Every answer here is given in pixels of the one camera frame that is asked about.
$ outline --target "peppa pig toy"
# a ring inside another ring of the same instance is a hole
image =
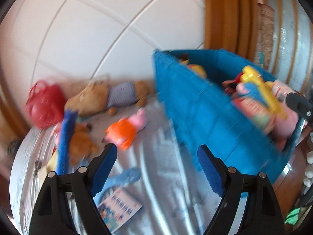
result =
[[[126,150],[132,144],[137,132],[147,124],[145,110],[139,109],[130,117],[123,117],[105,130],[106,137],[103,141],[114,143],[118,148]]]

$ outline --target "yellow plastic toy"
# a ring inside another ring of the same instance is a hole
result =
[[[287,114],[284,112],[284,110],[281,108],[280,103],[275,98],[275,96],[272,94],[271,89],[269,88],[269,85],[267,85],[262,77],[261,74],[254,69],[253,67],[247,65],[242,70],[243,74],[240,77],[241,82],[251,82],[255,84],[258,87],[258,90],[262,97],[264,98],[265,102],[269,106],[269,110],[273,114],[280,114],[282,118],[286,119]]]
[[[205,70],[203,69],[203,67],[201,65],[197,65],[197,64],[189,64],[187,65],[187,68],[191,69],[192,71],[194,71],[195,74],[197,74],[198,76],[202,77],[202,78],[207,78],[207,73],[205,72]]]

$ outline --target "red bag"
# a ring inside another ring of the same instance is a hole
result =
[[[40,80],[29,90],[25,109],[32,122],[44,129],[64,118],[64,106],[66,99],[58,85],[49,85]]]

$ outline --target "tiled wall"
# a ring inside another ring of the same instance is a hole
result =
[[[16,0],[1,64],[20,110],[39,79],[153,79],[155,48],[199,48],[204,0]]]

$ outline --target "wooden floor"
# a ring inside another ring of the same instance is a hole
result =
[[[309,147],[307,140],[304,140],[296,147],[285,170],[273,185],[284,218],[298,199],[303,186],[307,152]]]

